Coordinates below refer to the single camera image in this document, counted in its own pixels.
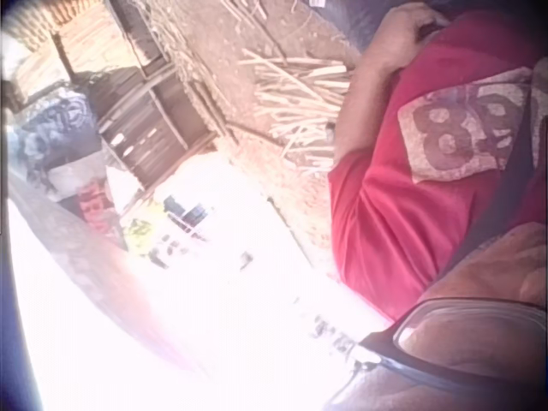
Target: dark strap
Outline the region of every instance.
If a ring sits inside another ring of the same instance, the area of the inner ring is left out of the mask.
[[[527,95],[523,118],[515,138],[500,184],[491,203],[477,220],[472,223],[461,245],[438,279],[445,276],[472,251],[491,238],[505,234],[512,218],[521,204],[527,184],[534,172],[531,143],[531,96]]]

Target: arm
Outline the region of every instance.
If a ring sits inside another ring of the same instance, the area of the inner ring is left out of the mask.
[[[417,56],[427,39],[419,30],[449,22],[423,3],[407,3],[388,12],[362,56],[342,104],[335,128],[335,164],[346,154],[374,147],[389,99],[393,74]]]

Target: dirt ground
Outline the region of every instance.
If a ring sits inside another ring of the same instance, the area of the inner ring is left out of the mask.
[[[352,66],[358,52],[329,23],[321,20],[305,4],[293,0],[263,0],[268,14],[265,27],[288,57],[319,57],[343,60]],[[239,66],[242,48],[273,56],[268,41],[257,29],[238,25],[219,0],[179,0],[173,7],[186,18],[180,29],[189,44],[205,61],[230,105],[217,103],[228,120],[266,133],[267,116],[253,115],[255,104],[253,69]],[[280,158],[281,149],[249,137],[237,135],[240,145],[216,139],[217,149],[225,152],[233,164],[259,183],[263,194],[272,197],[295,237],[313,264],[330,274],[331,218],[328,184],[325,176],[303,176]]]

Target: red t-shirt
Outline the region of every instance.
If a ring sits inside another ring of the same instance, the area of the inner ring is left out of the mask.
[[[351,152],[329,174],[341,279],[389,319],[413,306],[489,205],[535,76],[536,170],[515,223],[545,223],[541,58],[508,18],[461,16],[402,71],[376,146]]]

